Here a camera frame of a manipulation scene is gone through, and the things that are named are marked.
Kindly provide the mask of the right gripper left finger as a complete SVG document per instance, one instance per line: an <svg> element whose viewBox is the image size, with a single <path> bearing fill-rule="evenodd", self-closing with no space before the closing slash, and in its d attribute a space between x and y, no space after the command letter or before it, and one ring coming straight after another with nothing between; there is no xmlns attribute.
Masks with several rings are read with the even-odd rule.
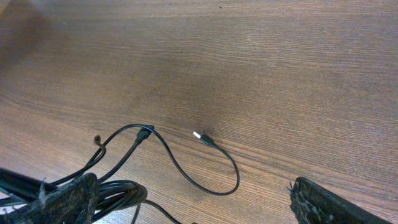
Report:
<svg viewBox="0 0 398 224"><path fill-rule="evenodd" d="M97 177L86 174L45 195L43 199L1 215L1 223L91 223L99 194Z"/></svg>

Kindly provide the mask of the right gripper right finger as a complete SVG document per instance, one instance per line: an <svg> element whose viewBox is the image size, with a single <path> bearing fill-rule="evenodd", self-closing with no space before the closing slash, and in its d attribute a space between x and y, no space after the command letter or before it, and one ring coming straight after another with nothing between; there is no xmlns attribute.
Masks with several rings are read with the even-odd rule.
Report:
<svg viewBox="0 0 398 224"><path fill-rule="evenodd" d="M288 190L299 224L390 224L308 178L297 177Z"/></svg>

